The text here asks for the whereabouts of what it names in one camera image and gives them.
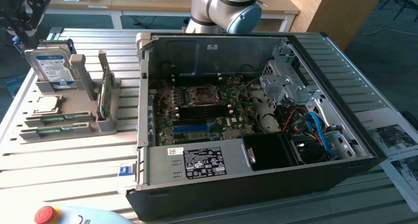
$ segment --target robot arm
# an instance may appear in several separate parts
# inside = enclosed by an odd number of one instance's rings
[[[27,48],[37,48],[39,39],[35,37],[51,0],[0,0],[0,26],[10,34],[21,38]],[[33,16],[27,15],[25,2],[33,9]]]
[[[188,33],[250,33],[261,17],[257,0],[193,0]]]

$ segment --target table leg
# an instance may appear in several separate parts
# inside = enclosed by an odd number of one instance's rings
[[[122,10],[110,10],[113,18],[114,29],[124,29],[122,27]]]
[[[286,19],[284,19],[280,32],[289,32],[296,20],[296,14],[286,15]]]

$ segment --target floor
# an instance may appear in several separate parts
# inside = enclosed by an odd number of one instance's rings
[[[418,31],[418,22],[415,18],[418,11],[407,9],[397,20],[393,17],[400,5],[391,2],[383,10],[379,8],[371,15],[356,39],[353,40],[347,54],[357,64],[368,78],[379,87],[387,98],[401,111],[409,111],[418,117],[418,36],[381,31],[375,35],[363,35],[380,28],[403,30],[407,32]],[[182,17],[136,17],[152,29],[181,29],[185,26]],[[144,29],[145,26],[136,25],[130,16],[124,17],[124,27]],[[109,16],[91,15],[46,15],[39,27],[38,37],[47,38],[51,27],[69,28],[113,28]],[[30,66],[21,56],[18,50],[7,41],[10,38],[5,31],[0,31],[0,119],[7,112],[13,97],[6,89],[6,77],[26,75]]]

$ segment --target circuit board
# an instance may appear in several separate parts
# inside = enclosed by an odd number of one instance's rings
[[[241,78],[224,76],[217,84],[204,86],[177,86],[165,81],[157,85],[157,89],[150,87],[150,93],[157,96],[157,146],[228,140],[253,133],[253,124],[246,117],[248,114],[254,114],[253,107],[248,103],[244,106],[240,103],[240,91],[248,84]],[[218,113],[226,112],[226,115],[202,117],[208,109]],[[193,119],[184,120],[184,112]]]

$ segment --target blue cable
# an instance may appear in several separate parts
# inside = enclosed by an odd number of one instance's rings
[[[322,133],[321,121],[320,121],[320,118],[318,118],[317,114],[314,112],[308,112],[305,116],[308,118],[313,117],[316,125],[317,125],[318,136],[320,136],[320,139],[322,141],[322,144],[325,145],[326,151],[331,152],[332,155],[335,155],[335,151],[332,150],[329,142],[326,140],[326,137],[325,137],[325,135]],[[309,128],[310,132],[313,132],[313,126],[312,126],[312,122],[309,120],[306,121],[306,125],[308,125],[308,128]]]

